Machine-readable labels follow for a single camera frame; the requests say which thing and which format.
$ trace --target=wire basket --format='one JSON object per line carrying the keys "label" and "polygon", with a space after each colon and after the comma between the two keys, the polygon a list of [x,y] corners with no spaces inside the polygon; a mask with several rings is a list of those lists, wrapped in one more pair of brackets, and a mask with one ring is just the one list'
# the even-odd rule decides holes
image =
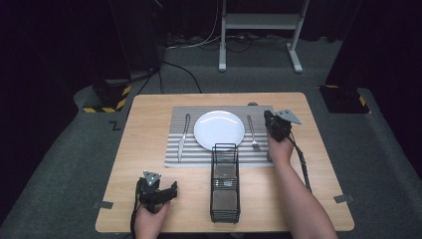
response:
{"label": "wire basket", "polygon": [[237,223],[240,216],[238,147],[234,143],[216,143],[211,157],[211,220]]}

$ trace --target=metal stand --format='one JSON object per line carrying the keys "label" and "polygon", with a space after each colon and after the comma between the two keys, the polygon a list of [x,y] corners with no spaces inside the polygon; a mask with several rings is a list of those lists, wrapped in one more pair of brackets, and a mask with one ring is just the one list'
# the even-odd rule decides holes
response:
{"label": "metal stand", "polygon": [[287,44],[296,73],[303,72],[301,62],[296,54],[296,45],[310,0],[305,0],[301,14],[228,14],[226,13],[227,0],[223,0],[221,17],[221,44],[218,70],[225,72],[226,64],[226,30],[227,29],[277,29],[295,30],[292,43]]}
{"label": "metal stand", "polygon": [[216,143],[211,161],[210,214],[213,222],[239,222],[239,187],[238,147],[232,143]]}

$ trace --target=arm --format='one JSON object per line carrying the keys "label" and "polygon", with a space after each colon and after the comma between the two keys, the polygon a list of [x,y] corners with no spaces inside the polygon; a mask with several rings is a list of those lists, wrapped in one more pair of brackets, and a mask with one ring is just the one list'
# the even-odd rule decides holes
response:
{"label": "arm", "polygon": [[156,214],[153,214],[146,210],[143,205],[140,205],[136,212],[134,224],[136,239],[156,239],[169,208],[170,201],[167,201],[162,204],[161,209]]}
{"label": "arm", "polygon": [[325,210],[291,166],[292,143],[287,138],[277,142],[269,133],[267,137],[284,216],[294,238],[337,238]]}

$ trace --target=plate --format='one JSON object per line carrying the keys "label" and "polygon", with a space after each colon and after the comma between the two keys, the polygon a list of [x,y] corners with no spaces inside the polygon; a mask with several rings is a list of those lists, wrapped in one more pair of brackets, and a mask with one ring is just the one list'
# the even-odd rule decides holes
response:
{"label": "plate", "polygon": [[215,143],[238,145],[245,135],[245,127],[236,115],[215,111],[200,117],[195,123],[193,133],[199,144],[212,150]]}

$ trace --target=placemat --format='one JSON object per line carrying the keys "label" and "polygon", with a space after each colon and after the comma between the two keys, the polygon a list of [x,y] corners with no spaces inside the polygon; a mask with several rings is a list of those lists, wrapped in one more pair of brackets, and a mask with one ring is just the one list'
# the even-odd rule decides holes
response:
{"label": "placemat", "polygon": [[[175,107],[171,115],[170,132],[164,165],[167,167],[210,167],[211,150],[199,144],[194,136],[194,126],[198,119],[209,112],[225,111],[236,115],[245,127],[245,136],[238,145],[239,166],[273,166],[267,161],[268,142],[265,128],[264,111],[273,110],[271,106],[243,107]],[[178,162],[178,142],[183,136],[185,116],[190,114],[190,124],[183,147],[181,161]],[[260,149],[252,148],[252,133],[247,116],[251,116],[255,131],[255,140]]]}

